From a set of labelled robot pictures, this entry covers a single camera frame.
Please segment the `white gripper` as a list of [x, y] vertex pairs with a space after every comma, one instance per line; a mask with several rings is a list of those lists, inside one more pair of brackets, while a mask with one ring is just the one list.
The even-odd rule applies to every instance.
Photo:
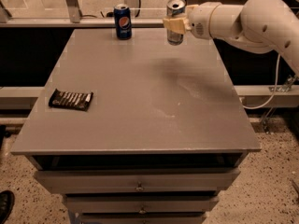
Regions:
[[180, 35], [185, 35], [191, 31], [196, 38], [212, 39], [213, 36], [210, 32], [211, 18], [216, 8], [220, 5], [221, 3], [219, 2], [205, 2], [198, 6], [187, 5], [185, 12], [189, 13], [188, 19], [163, 18], [164, 28]]

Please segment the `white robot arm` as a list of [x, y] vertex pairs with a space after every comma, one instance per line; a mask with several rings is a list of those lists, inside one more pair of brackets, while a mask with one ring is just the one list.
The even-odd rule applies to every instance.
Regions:
[[200, 39], [220, 39], [256, 54], [274, 50], [299, 75], [299, 19], [282, 0], [189, 6], [183, 0], [170, 0], [169, 4], [175, 13], [163, 18], [167, 30], [179, 35], [190, 32]]

